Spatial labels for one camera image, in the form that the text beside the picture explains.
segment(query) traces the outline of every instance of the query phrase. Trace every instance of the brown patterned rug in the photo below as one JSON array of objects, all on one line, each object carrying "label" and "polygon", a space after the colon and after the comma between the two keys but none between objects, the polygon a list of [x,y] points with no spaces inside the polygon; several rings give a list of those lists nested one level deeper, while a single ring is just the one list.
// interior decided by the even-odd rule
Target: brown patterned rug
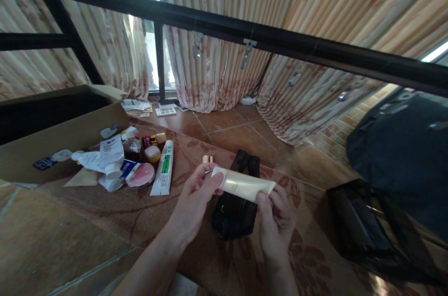
[{"label": "brown patterned rug", "polygon": [[[229,168],[235,154],[140,119],[131,119],[131,124],[141,135],[165,132],[174,141],[169,196],[150,197],[150,187],[125,187],[114,193],[100,185],[63,187],[69,178],[49,182],[36,190],[122,240],[144,248],[168,221],[183,183],[201,163],[202,156],[211,155],[220,166]],[[286,189],[289,203],[297,213],[289,253],[302,295],[439,295],[438,289],[423,285],[395,287],[343,259],[332,245],[334,232],[323,190],[265,166],[260,167],[260,175]],[[178,272],[212,294],[261,295],[264,269],[259,218],[251,236],[222,242],[211,227],[216,200],[215,197],[209,203],[199,234],[182,256]]]}]

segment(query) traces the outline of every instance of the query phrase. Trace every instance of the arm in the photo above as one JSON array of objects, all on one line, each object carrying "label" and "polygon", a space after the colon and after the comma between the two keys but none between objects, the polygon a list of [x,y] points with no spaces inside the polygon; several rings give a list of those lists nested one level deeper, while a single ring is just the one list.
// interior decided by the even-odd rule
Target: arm
[{"label": "arm", "polygon": [[208,201],[213,194],[223,193],[218,187],[224,176],[205,175],[215,166],[201,164],[186,181],[168,223],[138,258],[113,296],[166,294],[185,248],[201,227]]},{"label": "arm", "polygon": [[262,192],[257,198],[261,214],[260,244],[269,295],[298,295],[288,256],[288,246],[296,220],[289,209],[286,192],[276,184],[269,198]]}]

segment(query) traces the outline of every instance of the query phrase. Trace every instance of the tiled wall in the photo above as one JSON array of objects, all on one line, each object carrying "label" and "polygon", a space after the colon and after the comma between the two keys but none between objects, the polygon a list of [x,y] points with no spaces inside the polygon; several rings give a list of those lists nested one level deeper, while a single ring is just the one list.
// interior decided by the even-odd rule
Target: tiled wall
[{"label": "tiled wall", "polygon": [[396,87],[397,85],[394,84],[388,84],[383,87],[366,101],[353,108],[345,116],[333,122],[320,133],[310,137],[309,141],[333,160],[339,162],[351,172],[354,172],[345,153],[347,136],[355,129],[364,115]]}]

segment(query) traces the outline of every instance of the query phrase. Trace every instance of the striped curtain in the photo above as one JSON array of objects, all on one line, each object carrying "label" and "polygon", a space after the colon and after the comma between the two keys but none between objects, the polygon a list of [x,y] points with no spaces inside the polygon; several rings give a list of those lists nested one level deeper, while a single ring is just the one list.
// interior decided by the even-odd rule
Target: striped curtain
[{"label": "striped curtain", "polygon": [[[418,58],[448,36],[448,0],[163,0],[256,23]],[[199,61],[194,37],[166,36],[181,103],[198,112],[232,108],[266,74],[258,111],[282,141],[297,145],[370,96],[381,82],[254,49],[241,70],[241,45],[205,38]],[[295,73],[300,78],[292,87]],[[345,102],[339,94],[356,85]]]},{"label": "striped curtain", "polygon": [[[106,85],[147,98],[152,66],[141,19],[63,0]],[[61,33],[42,0],[1,0],[0,31]],[[0,52],[0,100],[91,83],[71,49]]]}]

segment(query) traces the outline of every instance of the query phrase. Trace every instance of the black metal railing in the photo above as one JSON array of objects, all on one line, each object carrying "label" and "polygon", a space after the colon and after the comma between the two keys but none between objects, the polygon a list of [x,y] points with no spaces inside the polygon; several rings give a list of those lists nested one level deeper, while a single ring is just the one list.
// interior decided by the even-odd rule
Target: black metal railing
[{"label": "black metal railing", "polygon": [[[157,68],[161,102],[166,103],[164,87],[164,24],[197,31],[204,35],[244,45],[256,42],[255,48],[300,59],[388,83],[448,97],[448,68],[434,63],[391,55],[358,46],[347,45],[280,28],[213,14],[155,0],[74,0],[112,11],[131,14],[154,22]],[[76,31],[61,0],[44,0],[62,34],[0,34],[0,50],[36,48],[73,48],[85,72],[95,84],[103,84],[91,57]],[[23,40],[29,36],[30,41]],[[38,45],[39,37],[42,46]]]}]

